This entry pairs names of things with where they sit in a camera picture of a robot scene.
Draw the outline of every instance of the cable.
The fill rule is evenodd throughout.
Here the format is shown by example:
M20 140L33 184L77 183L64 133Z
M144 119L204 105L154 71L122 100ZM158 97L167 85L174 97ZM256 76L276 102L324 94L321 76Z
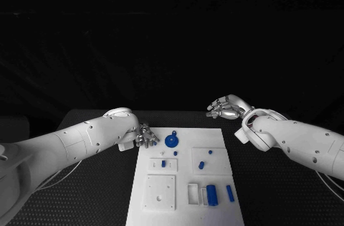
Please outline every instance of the cable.
M77 165L73 167L73 169L70 170L67 175L56 183L53 183L52 185L43 187L47 184L47 182L54 178L54 176L59 174L60 171L57 173L54 173L52 178L41 184L41 186L39 186L39 188L34 190L34 192L39 191L39 190L44 190L44 189L50 188L52 186L54 186L72 174L72 172L75 171L75 169L79 166L80 162L82 162L82 160L79 161Z
M329 178L329 176L328 175L325 175L325 176L328 177L328 179L332 182L332 184L344 191L344 188L335 183L335 181Z
M331 189L331 187L328 186L328 184L326 184L326 182L324 181L324 179L322 179L322 177L321 177L321 175L319 175L319 173L318 173L318 171L315 171L316 172L316 174L318 174L318 176L319 176L319 178L321 178L321 180L322 180L322 182L324 182L324 184L325 184L325 186L329 188L329 190L332 191L332 193L337 195L337 197L338 197L338 199L344 202L344 199L342 199L342 197L334 192L334 190Z

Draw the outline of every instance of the hole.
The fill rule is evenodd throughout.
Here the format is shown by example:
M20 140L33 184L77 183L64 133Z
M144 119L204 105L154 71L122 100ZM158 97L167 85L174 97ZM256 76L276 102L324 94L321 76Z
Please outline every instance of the hole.
M8 158L4 155L0 155L0 160L7 161Z

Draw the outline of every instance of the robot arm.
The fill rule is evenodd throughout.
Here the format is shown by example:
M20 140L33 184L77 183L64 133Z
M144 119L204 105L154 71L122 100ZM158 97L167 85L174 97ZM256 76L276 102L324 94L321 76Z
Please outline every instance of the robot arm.
M208 106L207 116L242 117L242 128L234 133L244 144L266 151L272 147L283 150L286 156L311 169L344 180L344 136L335 132L288 120L279 113L266 109L246 107L247 104L234 95L216 100Z
M17 143L0 144L0 225L18 212L43 180L112 145L119 150L159 141L126 108Z

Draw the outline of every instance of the black table surface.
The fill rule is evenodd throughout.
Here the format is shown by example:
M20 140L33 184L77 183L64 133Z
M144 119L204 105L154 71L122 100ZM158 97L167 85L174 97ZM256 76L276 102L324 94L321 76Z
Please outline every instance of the black table surface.
M72 110L59 129L102 116L105 112ZM240 120L213 119L204 113L134 111L139 121L145 120L151 127L221 129L244 225L344 225L344 203L313 170L290 161L279 149L262 152L250 143L242 144L233 135ZM123 226L136 157L136 147L119 152L115 145L83 160L56 186L30 196L7 225ZM52 182L67 174L72 167Z

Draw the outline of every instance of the black background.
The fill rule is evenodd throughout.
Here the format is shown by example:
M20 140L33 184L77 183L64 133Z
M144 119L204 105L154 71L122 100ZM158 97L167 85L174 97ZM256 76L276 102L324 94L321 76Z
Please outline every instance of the black background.
M341 0L1 0L0 108L204 111L236 94L338 132Z

